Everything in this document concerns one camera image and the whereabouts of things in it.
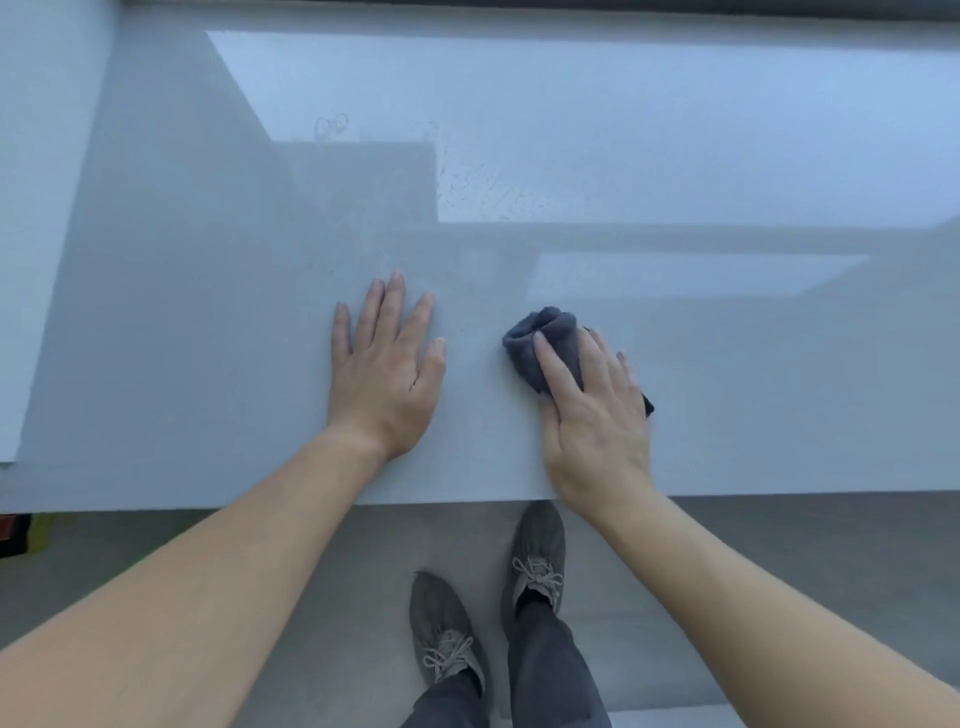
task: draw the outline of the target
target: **microfiber cloth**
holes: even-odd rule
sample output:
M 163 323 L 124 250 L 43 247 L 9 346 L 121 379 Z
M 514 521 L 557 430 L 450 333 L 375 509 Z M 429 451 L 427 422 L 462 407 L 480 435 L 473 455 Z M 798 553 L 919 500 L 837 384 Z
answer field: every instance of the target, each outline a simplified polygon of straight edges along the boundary
M 557 356 L 577 380 L 577 385 L 583 389 L 584 378 L 580 372 L 580 356 L 577 353 L 577 317 L 552 305 L 540 311 L 534 311 L 503 335 L 503 348 L 507 350 L 510 360 L 514 363 L 516 373 L 522 376 L 523 380 L 537 393 L 549 394 L 550 387 L 547 386 L 543 370 L 537 361 L 537 354 L 534 352 L 534 334 L 537 331 L 550 342 Z M 654 411 L 654 405 L 646 396 L 643 397 L 643 406 L 647 417 L 650 417 Z

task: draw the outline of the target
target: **right hand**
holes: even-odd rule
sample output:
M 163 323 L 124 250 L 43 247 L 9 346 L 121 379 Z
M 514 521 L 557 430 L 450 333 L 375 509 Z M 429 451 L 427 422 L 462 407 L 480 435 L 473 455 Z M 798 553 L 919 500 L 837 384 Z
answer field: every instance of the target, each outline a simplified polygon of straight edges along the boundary
M 534 336 L 553 399 L 544 395 L 543 461 L 561 500 L 594 526 L 654 491 L 643 395 L 627 357 L 577 329 L 584 391 L 546 338 Z

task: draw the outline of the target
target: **sneaker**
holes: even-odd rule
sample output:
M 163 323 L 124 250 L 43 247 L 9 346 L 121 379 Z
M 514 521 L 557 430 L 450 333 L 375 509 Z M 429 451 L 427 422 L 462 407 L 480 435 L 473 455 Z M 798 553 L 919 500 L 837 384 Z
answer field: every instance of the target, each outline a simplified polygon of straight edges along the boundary
M 482 699 L 489 709 L 487 656 L 473 634 L 467 609 L 439 576 L 417 572 L 410 592 L 410 628 L 426 684 L 433 686 L 445 677 L 472 669 L 480 680 Z
M 516 527 L 500 603 L 503 631 L 508 637 L 516 621 L 516 602 L 524 591 L 539 592 L 549 600 L 554 614 L 560 611 L 565 560 L 566 539 L 560 512 L 549 500 L 531 503 Z

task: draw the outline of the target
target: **forearm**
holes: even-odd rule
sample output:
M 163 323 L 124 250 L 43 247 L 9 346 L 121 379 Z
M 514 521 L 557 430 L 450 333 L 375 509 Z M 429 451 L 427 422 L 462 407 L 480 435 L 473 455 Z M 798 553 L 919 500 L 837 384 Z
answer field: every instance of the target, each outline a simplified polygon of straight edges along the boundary
M 27 726 L 225 726 L 378 466 L 336 432 L 0 653 Z
M 960 725 L 960 697 L 643 489 L 598 523 L 750 728 Z

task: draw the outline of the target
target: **gray pants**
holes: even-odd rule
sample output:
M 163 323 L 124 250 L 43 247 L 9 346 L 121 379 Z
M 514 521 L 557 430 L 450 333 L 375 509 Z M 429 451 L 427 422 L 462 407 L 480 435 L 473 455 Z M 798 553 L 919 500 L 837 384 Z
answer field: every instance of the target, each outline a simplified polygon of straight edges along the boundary
M 529 604 L 520 612 L 508 663 L 514 728 L 609 728 L 600 693 L 569 627 L 546 604 Z M 425 692 L 402 728 L 489 725 L 476 688 L 459 674 Z

